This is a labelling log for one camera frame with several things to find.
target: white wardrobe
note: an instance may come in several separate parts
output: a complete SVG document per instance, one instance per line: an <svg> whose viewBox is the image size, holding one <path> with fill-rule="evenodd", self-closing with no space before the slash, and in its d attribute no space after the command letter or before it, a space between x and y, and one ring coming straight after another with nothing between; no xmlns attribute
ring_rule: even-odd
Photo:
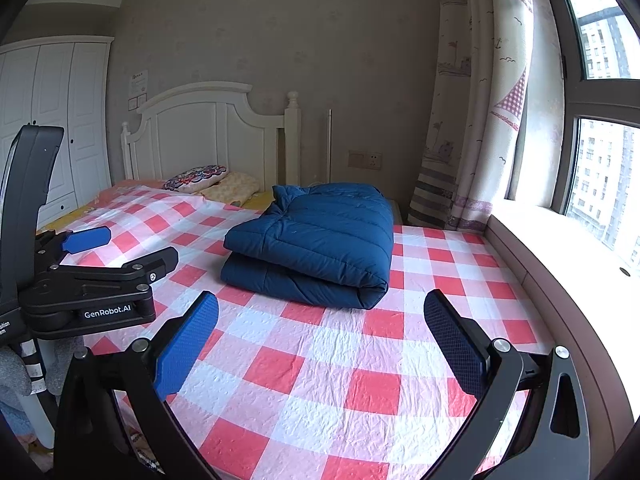
<svg viewBox="0 0 640 480"><path fill-rule="evenodd" d="M111 186L104 116L111 41L59 36L0 46L0 170L24 124L65 129L38 227Z"/></svg>

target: silver bolt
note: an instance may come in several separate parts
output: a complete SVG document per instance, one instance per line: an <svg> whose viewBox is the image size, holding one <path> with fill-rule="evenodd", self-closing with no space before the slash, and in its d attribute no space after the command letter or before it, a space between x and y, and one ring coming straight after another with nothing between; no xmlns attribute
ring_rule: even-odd
<svg viewBox="0 0 640 480"><path fill-rule="evenodd" d="M74 352L74 357L76 359L84 359L85 357L87 357L88 353L89 352L88 352L88 350L86 349L86 346L85 346L84 348L82 348L80 350L76 350Z"/></svg>
<svg viewBox="0 0 640 480"><path fill-rule="evenodd" d="M556 355L561 359L568 359L569 351L564 346L556 346Z"/></svg>
<svg viewBox="0 0 640 480"><path fill-rule="evenodd" d="M494 341L494 348L498 352L508 352L511 350L511 344L506 339L496 339Z"/></svg>
<svg viewBox="0 0 640 480"><path fill-rule="evenodd" d="M142 354L147 348L149 348L149 339L145 339L141 337L140 339L136 339L133 343L131 343L131 349L138 353Z"/></svg>

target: checkered tablecloth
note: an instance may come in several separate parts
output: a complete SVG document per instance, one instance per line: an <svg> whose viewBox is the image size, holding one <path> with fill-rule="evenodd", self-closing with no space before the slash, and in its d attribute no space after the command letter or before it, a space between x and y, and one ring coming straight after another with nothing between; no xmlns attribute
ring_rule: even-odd
<svg viewBox="0 0 640 480"><path fill-rule="evenodd" d="M424 297L433 288L491 338L526 351L546 353L552 345L517 279L476 235L396 226L390 289L369 311L311 307L225 285L225 233L256 215L139 187L72 224L107 225L112 240L65 260L120 266L167 245L180 253L176 271L153 286L156 321L87 336L96 353L151 338L201 290L216 294L220 321L170 405L223 478L420 478L474 405L424 322ZM516 395L485 467L500 459L525 399Z"/></svg>

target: window pane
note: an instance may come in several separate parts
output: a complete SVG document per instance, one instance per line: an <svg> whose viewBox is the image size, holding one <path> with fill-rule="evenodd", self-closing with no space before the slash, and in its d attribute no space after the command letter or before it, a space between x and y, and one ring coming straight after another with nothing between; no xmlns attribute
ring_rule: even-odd
<svg viewBox="0 0 640 480"><path fill-rule="evenodd" d="M579 140L597 140L594 151L598 156L609 153L605 155L607 166L588 158L580 162L582 170L574 173L574 192L566 215L576 219L640 277L640 155L634 156L640 129L605 121L591 123L593 128L590 120L580 119Z"/></svg>
<svg viewBox="0 0 640 480"><path fill-rule="evenodd" d="M640 43L618 3L615 0L570 1L580 27L587 79L640 79ZM592 50L596 63L589 62Z"/></svg>

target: wall socket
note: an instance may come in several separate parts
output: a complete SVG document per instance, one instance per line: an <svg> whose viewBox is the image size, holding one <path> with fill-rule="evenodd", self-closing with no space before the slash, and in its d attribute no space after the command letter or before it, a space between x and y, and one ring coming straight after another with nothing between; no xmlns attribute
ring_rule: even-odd
<svg viewBox="0 0 640 480"><path fill-rule="evenodd" d="M362 170L381 170L382 153L349 150L347 166L361 168Z"/></svg>

